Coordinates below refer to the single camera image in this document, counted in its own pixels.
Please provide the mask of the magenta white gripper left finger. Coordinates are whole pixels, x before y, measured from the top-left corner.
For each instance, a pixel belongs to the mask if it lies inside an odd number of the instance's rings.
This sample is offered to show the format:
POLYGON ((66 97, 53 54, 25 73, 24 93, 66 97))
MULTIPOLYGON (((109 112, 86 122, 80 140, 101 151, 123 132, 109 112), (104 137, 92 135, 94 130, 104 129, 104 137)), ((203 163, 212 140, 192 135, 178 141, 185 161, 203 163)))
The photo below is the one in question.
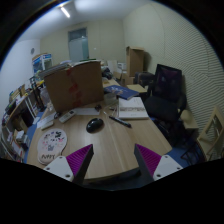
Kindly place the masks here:
POLYGON ((57 157, 44 170, 67 181, 82 185, 93 155, 93 145, 90 144, 68 156, 57 157))

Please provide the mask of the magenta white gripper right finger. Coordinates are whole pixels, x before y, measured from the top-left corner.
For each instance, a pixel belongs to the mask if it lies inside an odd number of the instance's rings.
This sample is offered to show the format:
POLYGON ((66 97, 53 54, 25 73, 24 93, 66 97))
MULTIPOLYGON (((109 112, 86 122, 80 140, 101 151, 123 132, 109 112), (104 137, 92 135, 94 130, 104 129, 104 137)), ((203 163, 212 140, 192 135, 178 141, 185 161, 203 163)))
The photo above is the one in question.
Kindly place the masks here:
POLYGON ((134 155, 141 174, 144 177, 150 177, 154 181, 160 180, 182 169, 182 166, 169 155, 160 156, 139 144, 135 145, 134 155))

